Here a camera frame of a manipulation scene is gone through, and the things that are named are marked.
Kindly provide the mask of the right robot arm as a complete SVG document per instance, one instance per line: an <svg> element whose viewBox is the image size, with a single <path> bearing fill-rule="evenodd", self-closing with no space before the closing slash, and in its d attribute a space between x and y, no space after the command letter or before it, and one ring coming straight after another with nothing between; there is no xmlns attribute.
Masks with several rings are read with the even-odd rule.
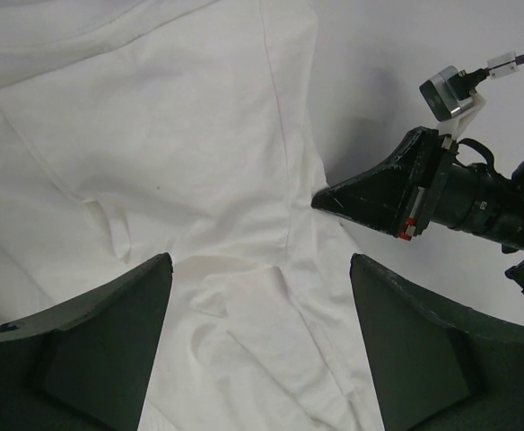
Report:
<svg viewBox="0 0 524 431"><path fill-rule="evenodd" d="M524 253L524 161L510 178L472 138L408 131L382 162L314 195L314 209L409 241L431 223ZM524 294L524 259L506 270Z"/></svg>

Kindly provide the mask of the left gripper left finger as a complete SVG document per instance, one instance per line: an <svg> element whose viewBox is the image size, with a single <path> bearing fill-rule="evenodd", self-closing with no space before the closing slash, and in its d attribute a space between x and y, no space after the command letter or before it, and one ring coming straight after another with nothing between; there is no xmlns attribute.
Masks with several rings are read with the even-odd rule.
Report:
<svg viewBox="0 0 524 431"><path fill-rule="evenodd" d="M0 325L0 430L136 430L172 272L170 255L160 254Z"/></svg>

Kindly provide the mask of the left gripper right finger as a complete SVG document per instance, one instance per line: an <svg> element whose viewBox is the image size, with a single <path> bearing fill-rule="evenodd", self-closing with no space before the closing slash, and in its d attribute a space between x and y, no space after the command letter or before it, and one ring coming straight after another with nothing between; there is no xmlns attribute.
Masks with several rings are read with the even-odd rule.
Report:
<svg viewBox="0 0 524 431"><path fill-rule="evenodd" d="M350 278L387 430L524 430L524 326L363 254Z"/></svg>

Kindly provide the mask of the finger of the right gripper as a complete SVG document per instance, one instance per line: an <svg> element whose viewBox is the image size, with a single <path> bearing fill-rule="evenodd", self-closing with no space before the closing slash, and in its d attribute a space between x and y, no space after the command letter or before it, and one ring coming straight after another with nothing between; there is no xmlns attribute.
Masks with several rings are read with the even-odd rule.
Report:
<svg viewBox="0 0 524 431"><path fill-rule="evenodd" d="M398 237L411 213L414 194L441 148L436 129L408 131L382 162L351 179L317 192L311 207Z"/></svg>

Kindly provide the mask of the white red-print t-shirt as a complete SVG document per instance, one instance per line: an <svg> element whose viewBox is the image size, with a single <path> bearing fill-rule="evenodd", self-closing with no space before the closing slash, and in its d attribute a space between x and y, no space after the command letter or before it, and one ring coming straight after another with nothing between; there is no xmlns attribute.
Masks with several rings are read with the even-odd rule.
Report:
<svg viewBox="0 0 524 431"><path fill-rule="evenodd" d="M0 323L169 253L143 430L380 430L306 1L0 1Z"/></svg>

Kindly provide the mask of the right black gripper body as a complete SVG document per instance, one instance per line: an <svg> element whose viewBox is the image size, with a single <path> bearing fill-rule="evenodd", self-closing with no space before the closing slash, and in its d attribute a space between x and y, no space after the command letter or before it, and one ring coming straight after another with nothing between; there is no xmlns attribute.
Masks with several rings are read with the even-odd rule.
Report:
<svg viewBox="0 0 524 431"><path fill-rule="evenodd" d="M411 241L421 235L432 221L457 149L451 134L437 136L437 142L424 160L420 177L414 183L412 197L406 204L406 218L398 236L400 239Z"/></svg>

